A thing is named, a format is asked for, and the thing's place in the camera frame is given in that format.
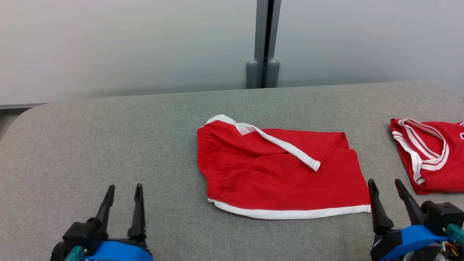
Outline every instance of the clothing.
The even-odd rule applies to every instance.
[[[416,194],[464,192],[463,122],[392,119],[390,130]]]
[[[197,132],[208,201],[259,219],[370,213],[366,181],[344,133],[259,129],[225,115]]]

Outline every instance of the wire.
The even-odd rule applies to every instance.
[[[455,256],[458,256],[458,254],[454,251],[454,249],[451,248],[451,251],[453,251],[453,254],[454,254]]]
[[[456,253],[458,251],[458,249],[453,244],[451,244],[449,242],[445,242],[445,245],[448,246],[451,249],[451,251],[453,252],[453,254],[455,256],[459,255],[458,253]]]
[[[452,249],[454,249],[456,251],[458,250],[453,244],[451,244],[449,242],[445,242],[445,245],[451,247]]]

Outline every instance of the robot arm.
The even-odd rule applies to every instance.
[[[135,189],[135,209],[132,226],[127,231],[128,238],[109,239],[106,232],[110,207],[113,205],[115,186],[106,192],[96,217],[86,223],[75,222],[56,244],[50,261],[153,261],[145,239],[145,209],[143,189],[137,184]]]
[[[426,201],[419,207],[401,180],[396,179],[396,189],[406,206],[411,226],[393,229],[393,221],[383,209],[374,180],[370,179],[368,185],[375,232],[372,261],[464,260],[460,244],[464,239],[462,210],[449,202]]]

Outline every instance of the white wall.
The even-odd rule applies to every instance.
[[[428,81],[464,95],[464,1],[282,0],[279,87]]]
[[[242,89],[256,1],[3,0],[0,105]]]

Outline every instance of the gray fabric surface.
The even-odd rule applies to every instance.
[[[196,130],[225,114],[260,128],[343,131],[386,212],[408,225],[395,178],[413,193],[390,118],[458,122],[464,101],[427,84],[383,83],[86,99],[21,115],[0,142],[1,259],[47,260],[68,227],[94,216],[116,185],[108,232],[124,237],[144,186],[155,260],[370,260],[370,214],[254,220],[206,200]],[[452,202],[463,195],[415,196]]]

